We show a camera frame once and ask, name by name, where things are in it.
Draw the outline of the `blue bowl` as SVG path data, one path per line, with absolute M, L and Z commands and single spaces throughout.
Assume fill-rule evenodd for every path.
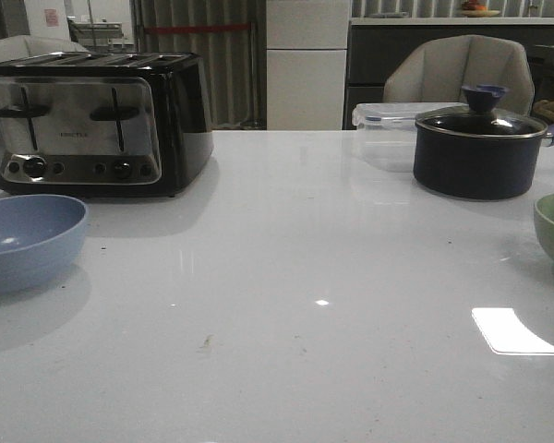
M 78 256 L 88 206 L 62 195 L 0 198 L 0 293 L 48 282 Z

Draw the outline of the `clear plastic food container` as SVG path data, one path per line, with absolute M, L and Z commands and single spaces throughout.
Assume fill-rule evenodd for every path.
M 459 102 L 359 103 L 352 113 L 359 157 L 377 168 L 399 173 L 413 171 L 417 114 L 460 106 Z

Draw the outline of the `white refrigerator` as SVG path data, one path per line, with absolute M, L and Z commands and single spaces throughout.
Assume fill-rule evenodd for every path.
M 350 1 L 268 1 L 267 128 L 343 125 Z

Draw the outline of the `dark kitchen counter cabinet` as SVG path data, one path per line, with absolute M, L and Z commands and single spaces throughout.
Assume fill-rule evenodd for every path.
M 535 100 L 554 101 L 554 18 L 354 18 L 348 32 L 343 128 L 361 102 L 381 102 L 385 81 L 420 44 L 465 34 L 524 46 Z

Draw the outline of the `red barrier tape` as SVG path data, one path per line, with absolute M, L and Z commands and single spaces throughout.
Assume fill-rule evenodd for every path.
M 198 33 L 221 33 L 231 31 L 249 30 L 251 24 L 237 23 L 224 25 L 200 25 L 200 26 L 180 26 L 180 27 L 147 27 L 145 34 L 149 35 L 177 35 L 177 34 L 198 34 Z

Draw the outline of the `dark blue saucepan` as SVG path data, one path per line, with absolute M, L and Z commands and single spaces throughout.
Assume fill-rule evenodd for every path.
M 540 147 L 554 145 L 554 124 L 536 119 L 522 134 L 461 133 L 432 126 L 417 128 L 413 174 L 441 194 L 501 200 L 526 193 L 533 182 Z

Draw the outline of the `beige chair right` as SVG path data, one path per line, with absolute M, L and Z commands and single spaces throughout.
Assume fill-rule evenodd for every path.
M 464 102 L 462 86 L 508 89 L 499 107 L 529 114 L 535 86 L 525 48 L 483 35 L 437 39 L 418 46 L 387 79 L 385 102 Z

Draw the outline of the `beige chair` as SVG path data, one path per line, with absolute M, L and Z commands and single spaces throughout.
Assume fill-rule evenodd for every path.
M 525 48 L 483 35 L 437 39 L 418 46 L 387 79 L 385 102 L 464 102 L 462 86 L 508 89 L 499 107 L 529 114 L 535 86 Z
M 0 62 L 56 52 L 87 52 L 87 49 L 70 40 L 30 35 L 0 39 Z

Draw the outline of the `glass pot lid blue knob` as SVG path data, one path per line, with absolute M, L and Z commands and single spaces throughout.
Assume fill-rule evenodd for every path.
M 501 99 L 510 92 L 504 86 L 462 85 L 466 104 L 423 112 L 415 125 L 444 134 L 482 138 L 525 138 L 543 133 L 547 126 L 533 117 L 502 109 Z

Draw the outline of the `black and chrome toaster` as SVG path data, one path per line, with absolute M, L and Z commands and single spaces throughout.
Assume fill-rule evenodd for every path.
M 0 62 L 0 189 L 173 196 L 213 150 L 203 59 L 62 52 Z

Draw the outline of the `fruit plate on counter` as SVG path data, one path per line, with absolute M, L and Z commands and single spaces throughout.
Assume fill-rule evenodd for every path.
M 478 0 L 466 0 L 460 5 L 459 12 L 468 18 L 491 18 L 500 14 L 500 10 L 489 9 Z

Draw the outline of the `brown object behind pot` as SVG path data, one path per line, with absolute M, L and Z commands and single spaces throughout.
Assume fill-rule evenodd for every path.
M 532 107 L 532 115 L 536 116 L 547 123 L 554 123 L 554 101 L 541 100 L 536 102 Z

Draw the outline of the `beige chair left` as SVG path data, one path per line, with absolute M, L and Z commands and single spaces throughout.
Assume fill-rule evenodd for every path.
M 56 52 L 87 52 L 87 49 L 70 40 L 30 35 L 0 39 L 0 62 Z

